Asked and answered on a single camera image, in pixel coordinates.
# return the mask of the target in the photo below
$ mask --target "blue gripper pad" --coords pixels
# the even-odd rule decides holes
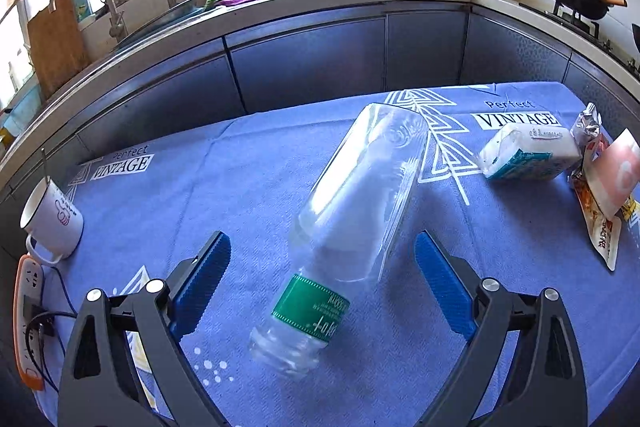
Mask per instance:
[[[449,327],[470,341],[476,333],[473,300],[440,248],[426,232],[415,239],[415,260],[427,279]]]
[[[174,320],[169,331],[176,342],[195,331],[231,259],[231,242],[222,232],[213,235],[196,258],[196,267],[173,299]]]

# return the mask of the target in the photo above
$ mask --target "table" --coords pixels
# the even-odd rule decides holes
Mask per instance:
[[[418,185],[382,282],[352,302],[311,375],[300,383],[281,380],[250,358],[249,332],[287,274],[292,217],[371,102],[413,108],[429,121]],[[427,409],[464,345],[413,259],[415,235],[427,228],[480,277],[495,277],[510,291],[558,289],[580,346],[593,421],[640,358],[638,230],[623,227],[610,273],[562,177],[490,183],[473,161],[508,113],[569,127],[583,108],[553,82],[416,89],[252,114],[140,144],[72,173],[67,190],[85,228],[60,269],[79,307],[92,288],[116,295],[136,291],[149,277],[166,277],[195,256],[213,230],[222,230],[232,242],[231,262],[181,347],[231,425],[369,426],[379,420],[405,427]],[[59,281],[47,280],[47,307],[65,310]],[[58,318],[57,324],[68,339],[72,321]],[[478,413],[497,399],[515,337],[510,333]],[[136,337],[130,341],[143,383],[167,414]],[[58,381],[60,347],[47,342],[46,353]],[[37,398],[55,420],[55,393]]]

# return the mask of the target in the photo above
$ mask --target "wooden handle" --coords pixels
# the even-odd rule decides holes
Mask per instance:
[[[601,0],[604,4],[611,4],[612,6],[627,7],[626,0]]]

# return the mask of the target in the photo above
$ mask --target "wooden cutting board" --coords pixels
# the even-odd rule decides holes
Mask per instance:
[[[39,12],[27,24],[31,61],[48,99],[90,63],[76,22],[73,0],[56,0],[56,9]]]

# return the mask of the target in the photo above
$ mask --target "white tissue package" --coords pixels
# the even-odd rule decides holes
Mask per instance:
[[[490,180],[551,180],[580,158],[564,127],[508,123],[481,150],[478,166]]]

